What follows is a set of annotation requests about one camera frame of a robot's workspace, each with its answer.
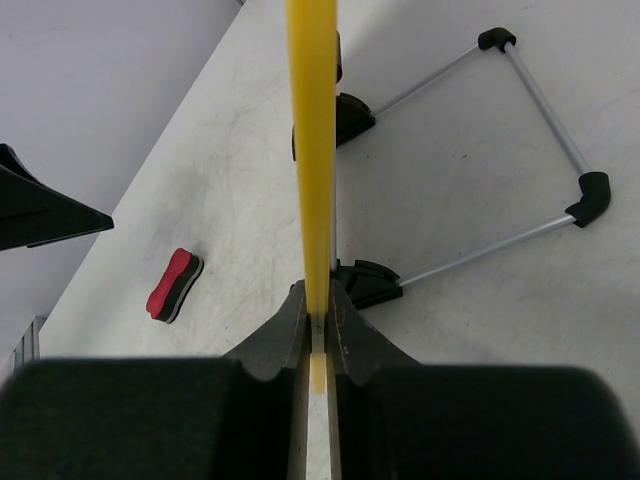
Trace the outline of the yellow framed whiteboard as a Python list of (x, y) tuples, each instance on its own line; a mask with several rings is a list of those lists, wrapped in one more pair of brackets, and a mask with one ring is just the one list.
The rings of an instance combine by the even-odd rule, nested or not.
[(288, 1), (287, 27), (307, 314), (310, 383), (326, 383), (334, 182), (337, 3)]

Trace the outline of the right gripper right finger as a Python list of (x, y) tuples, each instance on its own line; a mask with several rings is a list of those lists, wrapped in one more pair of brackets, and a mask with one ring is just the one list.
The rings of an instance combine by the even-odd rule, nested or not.
[(336, 479), (635, 479), (639, 445), (610, 387), (568, 366), (423, 364), (330, 287)]

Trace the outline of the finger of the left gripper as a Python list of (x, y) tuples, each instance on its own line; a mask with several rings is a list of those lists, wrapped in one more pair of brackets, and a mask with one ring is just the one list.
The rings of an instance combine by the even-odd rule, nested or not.
[(112, 218), (38, 181), (1, 145), (1, 248), (34, 248), (110, 230)]

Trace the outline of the red black whiteboard eraser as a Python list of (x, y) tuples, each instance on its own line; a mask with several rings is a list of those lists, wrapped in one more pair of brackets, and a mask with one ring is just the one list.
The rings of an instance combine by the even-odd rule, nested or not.
[(173, 323), (203, 269), (201, 257), (183, 248), (176, 249), (146, 302), (146, 311), (151, 318), (165, 324)]

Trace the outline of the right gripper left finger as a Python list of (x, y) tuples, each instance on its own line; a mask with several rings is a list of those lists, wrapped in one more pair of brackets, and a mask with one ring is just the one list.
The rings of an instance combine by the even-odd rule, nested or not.
[(52, 359), (1, 392), (5, 479), (301, 479), (306, 304), (221, 357)]

